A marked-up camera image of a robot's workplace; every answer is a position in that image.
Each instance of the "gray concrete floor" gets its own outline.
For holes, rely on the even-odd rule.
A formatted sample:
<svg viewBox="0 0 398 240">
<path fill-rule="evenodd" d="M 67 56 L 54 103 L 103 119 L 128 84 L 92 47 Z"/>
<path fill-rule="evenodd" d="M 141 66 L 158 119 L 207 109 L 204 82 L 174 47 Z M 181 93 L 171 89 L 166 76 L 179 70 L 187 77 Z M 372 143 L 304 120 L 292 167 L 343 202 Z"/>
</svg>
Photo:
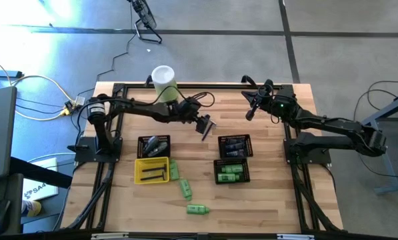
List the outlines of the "gray concrete floor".
<svg viewBox="0 0 398 240">
<path fill-rule="evenodd" d="M 149 4 L 158 29 L 283 31 L 277 0 L 149 0 Z M 285 4 L 292 31 L 398 32 L 398 0 L 285 0 Z M 47 26 L 52 22 L 56 27 L 129 29 L 129 21 L 125 0 L 52 0 L 44 4 L 0 0 L 0 63 L 7 69 L 56 79 L 74 97 L 92 88 L 98 73 L 111 68 L 113 56 L 124 52 L 131 35 L 30 33 L 2 25 Z M 117 59 L 116 71 L 103 75 L 101 81 L 144 81 L 154 67 L 168 64 L 178 81 L 236 82 L 248 74 L 258 82 L 271 78 L 292 83 L 283 36 L 162 37 L 162 45 L 135 38 L 130 54 Z M 370 84 L 398 81 L 398 38 L 294 37 L 292 41 L 300 81 L 311 84 L 321 115 L 352 118 L 357 99 Z M 42 79 L 28 79 L 18 88 L 26 99 L 56 104 L 65 100 L 54 85 Z M 398 84 L 379 88 L 398 95 Z M 381 107 L 392 101 L 384 93 L 371 98 Z M 357 118 L 373 112 L 362 101 Z M 68 117 L 42 123 L 16 116 L 13 156 L 30 159 L 66 152 L 75 136 Z M 398 237 L 398 192 L 376 195 L 373 188 L 386 184 L 386 178 L 366 170 L 354 152 L 331 151 L 331 156 L 345 229 Z M 383 171 L 380 159 L 366 161 Z M 53 216 L 35 221 L 26 224 L 25 230 L 50 230 L 55 220 Z"/>
</svg>

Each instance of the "black wire basket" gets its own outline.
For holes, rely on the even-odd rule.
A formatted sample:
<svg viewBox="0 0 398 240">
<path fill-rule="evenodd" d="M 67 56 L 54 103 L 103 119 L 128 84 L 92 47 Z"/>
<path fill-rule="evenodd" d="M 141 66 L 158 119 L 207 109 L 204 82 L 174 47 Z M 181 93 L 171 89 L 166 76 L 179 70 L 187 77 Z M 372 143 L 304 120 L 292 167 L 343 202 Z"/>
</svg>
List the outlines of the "black wire basket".
<svg viewBox="0 0 398 240">
<path fill-rule="evenodd" d="M 152 136 L 147 136 L 147 137 L 138 137 L 138 151 L 137 151 L 137 158 L 146 158 L 147 156 L 145 156 L 143 154 L 143 150 L 144 150 L 144 146 L 145 144 L 147 144 L 148 140 L 151 138 Z M 157 154 L 156 156 L 153 157 L 170 157 L 171 156 L 171 136 L 170 135 L 160 135 L 157 136 L 159 138 L 159 142 L 167 142 L 167 148 Z"/>
<path fill-rule="evenodd" d="M 245 142 L 245 155 L 241 157 L 231 157 L 227 155 L 225 146 L 230 139 L 243 140 Z M 219 156 L 221 159 L 253 157 L 251 136 L 249 134 L 233 135 L 233 136 L 220 136 L 218 137 Z"/>
<path fill-rule="evenodd" d="M 219 182 L 218 181 L 218 173 L 224 173 L 222 171 L 222 168 L 228 165 L 236 165 L 236 164 L 242 164 L 243 166 L 243 172 L 242 173 L 236 173 L 239 175 L 239 180 L 236 182 Z M 246 159 L 221 159 L 221 160 L 214 160 L 213 161 L 213 172 L 215 173 L 215 183 L 216 184 L 233 184 L 233 183 L 248 183 L 251 181 L 251 178 L 249 176 L 249 168 L 247 166 L 247 160 Z"/>
</svg>

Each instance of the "white cup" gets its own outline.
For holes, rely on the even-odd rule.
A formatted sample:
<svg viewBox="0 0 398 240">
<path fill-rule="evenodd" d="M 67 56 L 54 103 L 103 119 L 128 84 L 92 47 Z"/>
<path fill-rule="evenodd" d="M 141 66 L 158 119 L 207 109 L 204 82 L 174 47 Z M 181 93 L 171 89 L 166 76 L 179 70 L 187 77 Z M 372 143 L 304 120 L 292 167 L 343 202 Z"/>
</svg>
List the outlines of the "white cup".
<svg viewBox="0 0 398 240">
<path fill-rule="evenodd" d="M 166 65 L 156 67 L 151 73 L 156 94 L 160 95 L 160 102 L 173 101 L 178 98 L 178 91 L 176 90 L 177 82 L 175 81 L 174 70 Z"/>
</svg>

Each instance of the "wooden tabletop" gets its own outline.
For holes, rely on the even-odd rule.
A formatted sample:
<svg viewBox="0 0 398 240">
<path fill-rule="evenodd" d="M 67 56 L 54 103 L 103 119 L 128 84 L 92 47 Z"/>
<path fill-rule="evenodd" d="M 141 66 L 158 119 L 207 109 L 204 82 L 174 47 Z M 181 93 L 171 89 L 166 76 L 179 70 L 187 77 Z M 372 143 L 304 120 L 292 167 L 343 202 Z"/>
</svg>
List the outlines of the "wooden tabletop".
<svg viewBox="0 0 398 240">
<path fill-rule="evenodd" d="M 94 95 L 111 95 L 114 82 L 98 82 Z M 295 84 L 298 103 L 316 113 L 309 84 Z M 182 89 L 185 96 L 203 89 Z M 252 121 L 245 118 L 249 104 L 241 90 L 212 89 L 216 102 L 202 107 L 200 115 L 209 114 L 217 127 L 204 142 L 195 131 L 195 124 L 158 123 L 152 118 L 124 115 L 121 136 L 123 150 L 116 164 L 105 231 L 138 232 L 207 232 L 207 233 L 298 233 L 298 213 L 290 167 L 285 163 L 282 142 L 283 125 L 273 124 L 270 116 L 258 110 Z M 130 89 L 128 97 L 152 102 L 154 89 Z M 203 104 L 211 98 L 201 99 Z M 320 131 L 311 130 L 315 135 Z M 250 183 L 216 185 L 213 160 L 219 158 L 217 138 L 224 135 L 250 134 L 254 156 L 248 158 Z M 95 130 L 86 126 L 86 136 Z M 177 161 L 182 178 L 188 179 L 193 200 L 184 200 L 179 183 L 135 185 L 134 162 L 140 136 L 170 135 L 171 156 Z M 91 197 L 97 163 L 86 163 L 76 171 L 68 196 L 62 227 L 69 225 L 80 214 Z M 310 165 L 309 171 L 316 201 L 342 229 L 337 198 L 331 176 L 320 165 Z M 206 205 L 208 215 L 188 215 L 186 205 Z M 95 222 L 100 214 L 97 204 Z M 311 226 L 308 204 L 307 221 Z"/>
</svg>

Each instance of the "yellow cable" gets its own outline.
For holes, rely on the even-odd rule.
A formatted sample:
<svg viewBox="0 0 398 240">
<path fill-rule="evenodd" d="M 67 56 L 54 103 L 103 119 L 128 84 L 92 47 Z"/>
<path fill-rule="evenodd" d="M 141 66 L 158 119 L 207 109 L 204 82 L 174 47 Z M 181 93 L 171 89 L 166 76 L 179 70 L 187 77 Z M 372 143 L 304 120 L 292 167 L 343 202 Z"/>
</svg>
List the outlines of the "yellow cable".
<svg viewBox="0 0 398 240">
<path fill-rule="evenodd" d="M 20 80 L 23 80 L 23 79 L 26 79 L 26 78 L 29 78 L 29 77 L 41 77 L 41 78 L 44 78 L 44 79 L 47 79 L 47 80 L 53 82 L 53 83 L 59 88 L 59 90 L 61 90 L 61 91 L 64 93 L 64 95 L 68 98 L 68 100 L 74 102 L 74 100 L 72 100 L 72 99 L 68 96 L 68 94 L 64 91 L 64 89 L 63 89 L 55 80 L 53 80 L 53 79 L 50 79 L 50 78 L 48 78 L 48 77 L 41 76 L 41 75 L 30 75 L 30 76 L 24 76 L 24 77 L 22 77 L 22 78 L 20 78 L 20 79 L 15 80 L 14 82 L 11 82 L 11 79 L 9 78 L 9 74 L 6 72 L 5 68 L 4 68 L 2 65 L 0 65 L 0 68 L 5 72 L 6 78 L 7 78 L 8 82 L 9 82 L 9 85 L 10 85 L 10 86 L 12 86 L 12 85 L 15 84 L 15 83 L 18 83 Z M 26 116 L 26 115 L 24 115 L 24 114 L 18 112 L 17 110 L 15 110 L 15 112 L 16 112 L 16 114 L 18 114 L 18 115 L 20 115 L 20 116 L 22 116 L 22 117 L 25 117 L 25 118 L 31 119 L 31 120 L 36 120 L 36 121 L 50 121 L 50 120 L 54 120 L 54 119 L 56 119 L 56 118 L 58 118 L 58 117 L 60 117 L 60 116 L 65 115 L 65 114 L 64 114 L 65 109 L 62 110 L 57 116 L 50 117 L 50 118 L 47 118 L 47 119 L 38 119 L 38 118 L 35 118 L 35 117 L 29 117 L 29 116 Z"/>
</svg>

